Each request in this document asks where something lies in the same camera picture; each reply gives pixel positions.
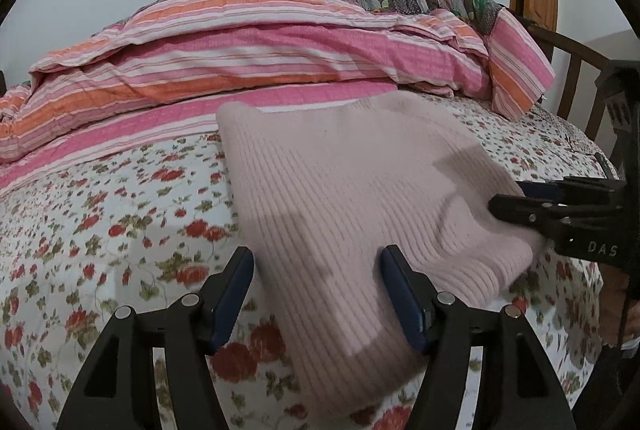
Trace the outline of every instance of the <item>wooden bed frame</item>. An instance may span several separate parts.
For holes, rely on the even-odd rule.
[[[566,120],[569,116],[569,112],[571,111],[571,106],[574,103],[575,90],[578,84],[578,78],[580,78],[582,62],[587,62],[587,64],[593,66],[599,71],[602,71],[609,62],[609,59],[597,51],[580,44],[580,42],[577,42],[572,38],[561,35],[560,33],[550,32],[549,30],[540,28],[535,24],[529,24],[526,27],[529,35],[533,37],[546,54],[550,55],[552,53],[553,50],[549,48],[558,48],[571,55],[569,67],[564,79],[562,97],[560,99],[560,104],[558,105],[558,112],[556,113],[559,117]],[[587,127],[584,130],[584,134],[586,134],[591,141],[596,139],[600,124],[602,123],[602,117],[604,116],[604,110],[604,101],[600,99],[596,93],[593,105],[591,106],[589,121],[587,122]],[[613,151],[609,155],[609,161],[616,168],[619,168],[622,163],[622,152],[617,142]]]

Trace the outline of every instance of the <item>person's hand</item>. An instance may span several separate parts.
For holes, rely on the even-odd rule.
[[[616,346],[629,276],[607,264],[598,266],[603,280],[602,290],[600,290],[600,336],[604,343]],[[632,340],[635,334],[640,334],[640,303],[632,300],[626,316],[623,342]]]

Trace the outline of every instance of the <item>knit sweater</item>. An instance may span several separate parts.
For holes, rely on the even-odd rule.
[[[376,266],[386,245],[475,307],[542,249],[487,209],[496,193],[521,195],[507,171],[409,92],[283,113],[231,102],[218,124],[241,232],[316,416],[354,412],[424,366]]]

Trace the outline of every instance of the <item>blue gripper pad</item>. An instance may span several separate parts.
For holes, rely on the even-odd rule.
[[[427,347],[424,314],[402,270],[386,248],[380,253],[380,273],[404,331],[404,337],[415,350],[424,352]]]
[[[213,314],[213,334],[210,340],[213,352],[229,341],[253,277],[254,254],[246,250]]]
[[[546,199],[552,203],[561,203],[564,191],[555,183],[533,183],[529,181],[516,181],[525,197]]]

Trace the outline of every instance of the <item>metal screw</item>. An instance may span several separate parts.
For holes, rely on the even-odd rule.
[[[131,314],[131,308],[128,305],[118,307],[115,314],[118,320],[124,320]]]
[[[451,305],[456,301],[456,297],[449,291],[440,291],[437,298],[438,302],[444,305]]]
[[[507,313],[507,316],[511,318],[517,318],[522,314],[522,311],[518,308],[518,306],[510,304],[504,308],[504,312]]]
[[[191,307],[192,305],[196,305],[200,301],[200,297],[195,293],[189,293],[182,297],[182,305],[185,307]]]

